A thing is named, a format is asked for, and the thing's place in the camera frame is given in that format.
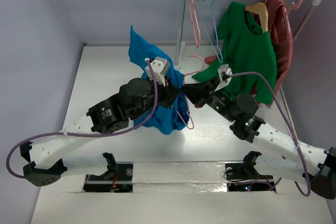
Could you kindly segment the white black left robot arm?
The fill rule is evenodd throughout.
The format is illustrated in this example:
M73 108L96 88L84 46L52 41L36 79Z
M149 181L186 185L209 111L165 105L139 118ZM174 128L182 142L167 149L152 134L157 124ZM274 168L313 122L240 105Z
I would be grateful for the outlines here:
M130 121L154 112L157 107L171 108L179 92L170 79L165 84L150 79L130 80L118 93L89 108L63 131L44 134L38 143L29 140L21 144L20 155L28 162L23 168L23 178L37 187L81 174L101 180L115 179L120 169L111 153L94 157L71 153L98 138L130 132Z

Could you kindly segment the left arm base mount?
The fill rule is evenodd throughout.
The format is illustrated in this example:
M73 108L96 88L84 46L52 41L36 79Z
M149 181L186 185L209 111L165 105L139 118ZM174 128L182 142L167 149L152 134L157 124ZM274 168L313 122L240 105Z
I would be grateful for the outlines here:
M133 162L117 163L111 153L103 153L107 170L97 175L86 175L83 190L87 193L131 193L133 192Z

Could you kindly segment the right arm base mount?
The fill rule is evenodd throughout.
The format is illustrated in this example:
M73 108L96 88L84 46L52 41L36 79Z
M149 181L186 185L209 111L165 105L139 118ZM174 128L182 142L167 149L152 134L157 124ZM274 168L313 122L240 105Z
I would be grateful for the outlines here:
M256 160L260 152L249 152L241 162L225 165L223 174L229 192L273 191L276 192L274 178L261 175L256 169Z

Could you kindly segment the blue t-shirt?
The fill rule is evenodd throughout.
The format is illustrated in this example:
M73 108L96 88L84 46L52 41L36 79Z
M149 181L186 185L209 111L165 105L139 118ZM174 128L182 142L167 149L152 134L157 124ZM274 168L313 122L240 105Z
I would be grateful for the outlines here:
M169 70L166 76L175 87L182 87L183 75L178 70L174 69L173 60L156 45L147 42L142 36L136 33L133 27L130 27L130 45L128 52L130 61L145 70L147 64L145 58L154 59L161 57L170 63ZM143 124L144 127L155 127L162 134L169 135L174 130L182 130L185 128L185 123L189 121L188 106L185 95L180 93L174 100L171 108L165 108L157 105L154 114Z

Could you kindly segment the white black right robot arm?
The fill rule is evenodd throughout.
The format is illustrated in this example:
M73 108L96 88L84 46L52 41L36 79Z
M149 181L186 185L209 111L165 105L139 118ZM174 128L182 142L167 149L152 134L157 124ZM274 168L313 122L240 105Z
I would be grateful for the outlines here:
M218 82L185 84L182 92L195 105L208 105L230 121L233 134L243 141L264 147L281 159L259 152L244 157L241 171L248 178L256 175L274 175L297 183L310 183L310 189L325 199L335 199L335 148L329 150L301 142L280 132L255 115L258 105L249 94L239 94L231 100L216 90Z

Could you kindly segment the pink wire hanger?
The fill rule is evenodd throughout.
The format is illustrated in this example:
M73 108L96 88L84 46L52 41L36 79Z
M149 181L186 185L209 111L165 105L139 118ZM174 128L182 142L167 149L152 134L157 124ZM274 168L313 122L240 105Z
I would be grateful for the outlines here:
M199 70L197 70L197 71L192 71L192 72L189 72L189 73L184 73L184 74L183 74L183 83L185 83L185 77L186 77L186 76L191 76L191 75L194 75L194 74L196 74L196 73L199 73L199 72L203 71L204 68L205 68L204 59L203 59L201 56L199 56L199 55L188 55L187 57L188 57L188 58L198 58L198 59L201 61L202 66L201 66L201 68L200 68ZM187 96L184 96L184 98L185 98L186 105L187 105L186 115L187 115L188 118L189 118L189 122L191 122L191 126L189 126L189 124L184 120L184 118L181 116L181 114L180 114L179 112L178 112L177 114L178 114L178 116L180 117L180 119L182 120L182 122L184 123L185 127L186 127L187 129L189 129L189 130L193 130L193 129L195 128L195 125L194 125L193 118L192 118L191 115L190 115L190 108L189 108L189 104L188 104L188 98L187 98Z

